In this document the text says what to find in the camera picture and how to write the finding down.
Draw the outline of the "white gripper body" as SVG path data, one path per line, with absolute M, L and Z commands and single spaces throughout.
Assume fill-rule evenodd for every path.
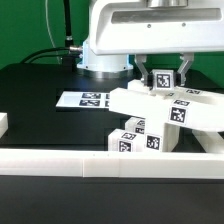
M 97 0 L 89 44 L 98 55 L 224 51 L 224 0 Z

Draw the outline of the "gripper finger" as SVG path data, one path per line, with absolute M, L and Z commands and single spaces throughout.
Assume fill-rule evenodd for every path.
M 180 59 L 182 60 L 182 63 L 176 72 L 176 85 L 184 86 L 186 82 L 186 73 L 194 62 L 194 54 L 182 53 Z
M 135 55 L 135 64 L 137 65 L 139 71 L 141 72 L 141 82 L 149 87 L 152 88 L 153 87 L 153 76 L 150 75 L 147 71 L 147 69 L 144 66 L 144 63 L 147 61 L 147 56 L 146 55 L 142 55 L 142 54 L 136 54 Z

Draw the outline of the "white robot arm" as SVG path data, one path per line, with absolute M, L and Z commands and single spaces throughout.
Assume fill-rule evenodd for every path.
M 178 83 L 198 52 L 224 51 L 224 0 L 90 0 L 83 62 L 100 71 L 107 58 L 179 53 Z

